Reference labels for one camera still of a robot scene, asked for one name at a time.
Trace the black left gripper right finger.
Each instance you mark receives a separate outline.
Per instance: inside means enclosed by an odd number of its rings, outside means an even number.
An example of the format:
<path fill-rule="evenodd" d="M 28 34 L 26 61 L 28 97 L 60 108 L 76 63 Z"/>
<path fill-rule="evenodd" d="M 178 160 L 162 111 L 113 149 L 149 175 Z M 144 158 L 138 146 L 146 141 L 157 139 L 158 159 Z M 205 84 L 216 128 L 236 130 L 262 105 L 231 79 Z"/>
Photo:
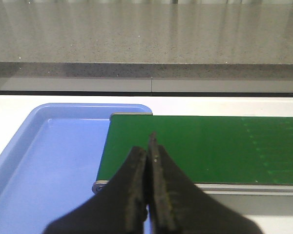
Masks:
<path fill-rule="evenodd" d="M 148 142 L 147 173 L 152 231 L 155 234 L 260 234 L 251 220 L 204 193 L 158 144 Z"/>

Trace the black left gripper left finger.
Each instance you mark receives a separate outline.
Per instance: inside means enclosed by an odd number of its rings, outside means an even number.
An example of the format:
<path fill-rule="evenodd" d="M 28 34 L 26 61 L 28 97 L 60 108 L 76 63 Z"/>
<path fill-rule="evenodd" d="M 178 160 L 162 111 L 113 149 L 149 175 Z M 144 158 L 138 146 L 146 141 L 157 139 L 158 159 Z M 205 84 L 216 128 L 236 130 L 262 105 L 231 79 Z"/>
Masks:
<path fill-rule="evenodd" d="M 54 220 L 45 234 L 142 234 L 147 218 L 147 153 L 132 147 L 112 179 L 83 205 Z"/>

